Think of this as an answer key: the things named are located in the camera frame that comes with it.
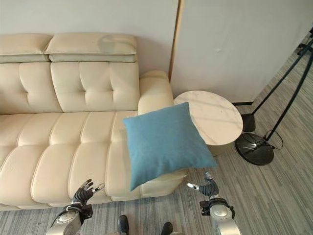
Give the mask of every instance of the wall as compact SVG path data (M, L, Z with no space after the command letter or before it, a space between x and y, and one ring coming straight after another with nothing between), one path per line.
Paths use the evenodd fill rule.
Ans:
M133 34L140 72L167 72L177 5L178 0L0 0L0 33Z
M312 27L312 0L185 0L174 95L207 90L253 101Z

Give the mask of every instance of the sofa backrest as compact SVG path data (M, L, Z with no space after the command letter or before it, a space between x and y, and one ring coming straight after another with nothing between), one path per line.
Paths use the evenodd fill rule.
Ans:
M0 114L137 110L133 36L0 36Z

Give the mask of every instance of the wooden trim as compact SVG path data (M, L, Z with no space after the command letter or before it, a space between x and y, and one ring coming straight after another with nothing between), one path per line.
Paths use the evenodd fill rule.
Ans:
M175 46L176 46L176 37L177 32L179 30L180 25L180 19L181 19L181 10L182 10L182 2L183 0L178 0L178 6L177 6L177 13L176 13L176 20L175 20L175 30L174 30L174 36L173 36L173 42L172 42L172 50L171 50L171 59L170 59L170 65L168 69L168 79L171 81L172 78L172 71L173 71L173 63L174 63L174 57L175 57Z

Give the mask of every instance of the baseboard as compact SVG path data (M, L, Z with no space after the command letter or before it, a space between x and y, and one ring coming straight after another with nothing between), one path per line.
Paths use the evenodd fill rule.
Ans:
M232 103L235 106L240 106L240 105L251 105L253 104L253 101L250 102L238 102L238 103Z

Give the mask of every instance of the sofa headrest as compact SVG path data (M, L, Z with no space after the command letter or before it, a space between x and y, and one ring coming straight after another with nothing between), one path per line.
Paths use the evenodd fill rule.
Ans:
M0 63L49 61L44 51L51 38L39 33L0 35Z
M0 35L0 63L136 62L134 36L115 33Z
M61 33L54 35L45 54L53 62L135 62L136 40L126 34Z

